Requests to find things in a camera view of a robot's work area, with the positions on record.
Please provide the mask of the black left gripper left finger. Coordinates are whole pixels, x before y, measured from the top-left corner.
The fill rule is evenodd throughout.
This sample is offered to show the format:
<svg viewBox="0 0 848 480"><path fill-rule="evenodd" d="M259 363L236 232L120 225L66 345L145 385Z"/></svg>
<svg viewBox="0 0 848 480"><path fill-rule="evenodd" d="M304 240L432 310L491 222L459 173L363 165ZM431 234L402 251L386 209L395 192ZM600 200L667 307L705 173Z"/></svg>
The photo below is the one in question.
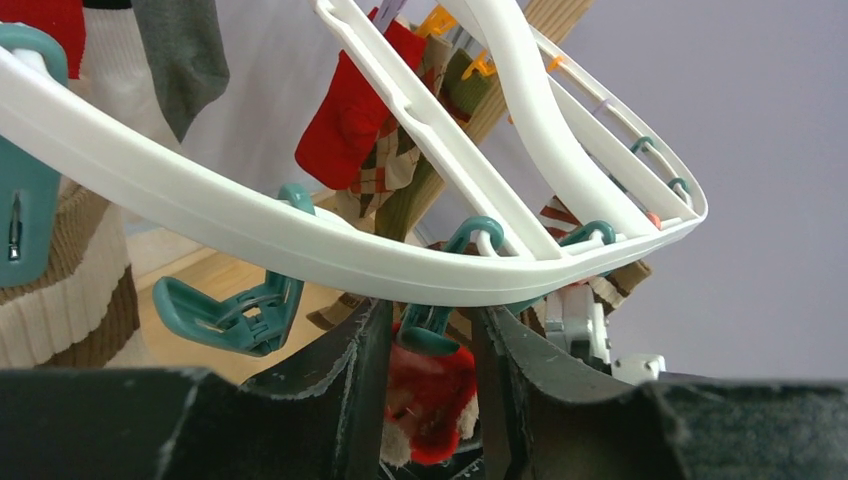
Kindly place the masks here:
<svg viewBox="0 0 848 480"><path fill-rule="evenodd" d="M234 384L204 368L5 370L5 479L373 479L392 306Z"/></svg>

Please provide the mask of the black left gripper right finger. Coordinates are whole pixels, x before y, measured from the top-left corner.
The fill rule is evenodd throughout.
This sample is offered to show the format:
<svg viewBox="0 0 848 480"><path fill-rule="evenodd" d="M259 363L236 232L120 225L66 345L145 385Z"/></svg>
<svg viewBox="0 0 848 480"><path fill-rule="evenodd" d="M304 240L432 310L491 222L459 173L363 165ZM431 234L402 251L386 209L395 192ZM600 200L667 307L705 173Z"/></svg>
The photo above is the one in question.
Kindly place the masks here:
<svg viewBox="0 0 848 480"><path fill-rule="evenodd" d="M684 378L637 386L502 307L472 316L490 479L843 479L843 381Z"/></svg>

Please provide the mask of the grey red reindeer sock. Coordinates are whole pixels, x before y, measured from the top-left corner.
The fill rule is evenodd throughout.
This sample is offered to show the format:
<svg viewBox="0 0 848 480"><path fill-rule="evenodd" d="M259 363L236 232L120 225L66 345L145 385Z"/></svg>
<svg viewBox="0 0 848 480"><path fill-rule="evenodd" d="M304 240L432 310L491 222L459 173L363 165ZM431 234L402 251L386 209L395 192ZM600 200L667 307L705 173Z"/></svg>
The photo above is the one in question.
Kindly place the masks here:
<svg viewBox="0 0 848 480"><path fill-rule="evenodd" d="M391 345L380 460L434 465L469 440L479 418L475 361L461 346L427 356Z"/></svg>

